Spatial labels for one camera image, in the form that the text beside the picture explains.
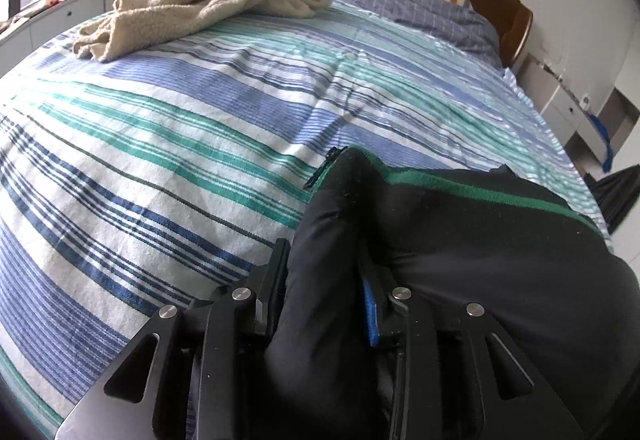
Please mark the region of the black padded jacket green trim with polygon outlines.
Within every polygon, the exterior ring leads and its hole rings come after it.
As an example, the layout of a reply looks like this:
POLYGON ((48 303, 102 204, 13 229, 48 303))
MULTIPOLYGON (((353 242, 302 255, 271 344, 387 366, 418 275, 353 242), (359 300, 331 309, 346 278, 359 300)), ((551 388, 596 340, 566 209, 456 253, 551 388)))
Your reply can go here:
POLYGON ((265 358, 282 439, 385 431, 362 275, 416 301, 481 305, 588 439, 639 433, 639 283, 591 220, 509 167, 390 167, 332 150, 307 181, 265 358))

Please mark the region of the blue green striped bedsheet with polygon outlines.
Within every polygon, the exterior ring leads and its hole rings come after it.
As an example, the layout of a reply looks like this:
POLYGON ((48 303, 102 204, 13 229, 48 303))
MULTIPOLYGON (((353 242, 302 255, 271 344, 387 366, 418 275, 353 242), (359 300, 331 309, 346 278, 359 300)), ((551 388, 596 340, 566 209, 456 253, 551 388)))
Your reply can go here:
POLYGON ((603 217, 513 74, 342 0, 244 14, 109 63, 76 30, 1 81, 1 384, 52 438, 158 308, 247 275, 326 153, 508 165, 603 217))

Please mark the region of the white bedside cabinet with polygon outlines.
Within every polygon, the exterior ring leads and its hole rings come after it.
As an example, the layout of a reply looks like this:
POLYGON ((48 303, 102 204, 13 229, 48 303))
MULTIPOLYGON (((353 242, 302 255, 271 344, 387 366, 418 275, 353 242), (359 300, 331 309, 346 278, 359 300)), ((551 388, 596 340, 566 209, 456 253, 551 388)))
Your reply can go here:
POLYGON ((534 56, 527 55, 518 74, 518 85, 533 101, 535 109, 547 122, 552 133, 565 147, 574 136, 584 143, 596 160, 603 165, 605 148, 588 113, 555 75, 534 56))

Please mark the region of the blue cloth on cabinet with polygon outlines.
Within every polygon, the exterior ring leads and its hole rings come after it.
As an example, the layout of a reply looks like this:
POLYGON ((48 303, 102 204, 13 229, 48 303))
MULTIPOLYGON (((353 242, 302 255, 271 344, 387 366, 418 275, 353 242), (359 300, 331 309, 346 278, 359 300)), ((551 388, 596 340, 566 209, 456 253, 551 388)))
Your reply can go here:
POLYGON ((613 159, 614 159, 614 152, 611 145, 610 134, 608 134, 608 130, 606 129, 602 121, 597 117, 597 115, 589 113, 588 116, 592 125, 597 130, 602 142, 604 143, 605 160, 602 165, 602 169, 605 172, 605 174, 608 174, 612 169, 613 159))

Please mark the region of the beige fleece blanket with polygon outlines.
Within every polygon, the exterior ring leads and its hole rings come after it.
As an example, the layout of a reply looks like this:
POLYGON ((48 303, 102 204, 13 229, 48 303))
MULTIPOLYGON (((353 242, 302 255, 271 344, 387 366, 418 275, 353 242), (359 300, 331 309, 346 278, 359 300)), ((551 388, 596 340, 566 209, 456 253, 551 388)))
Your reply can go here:
POLYGON ((332 0, 114 0, 104 18, 82 26, 74 54, 98 62, 178 40, 243 12, 308 19, 332 0))

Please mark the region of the white drawer desk at window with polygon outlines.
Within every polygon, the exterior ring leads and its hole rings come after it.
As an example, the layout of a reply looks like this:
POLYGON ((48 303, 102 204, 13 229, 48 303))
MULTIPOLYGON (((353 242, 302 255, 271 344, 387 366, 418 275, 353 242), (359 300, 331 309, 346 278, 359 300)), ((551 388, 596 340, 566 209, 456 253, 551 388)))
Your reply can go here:
POLYGON ((12 70, 18 63, 39 48, 70 28, 83 23, 105 9, 105 0, 66 0, 1 36, 1 75, 12 70))

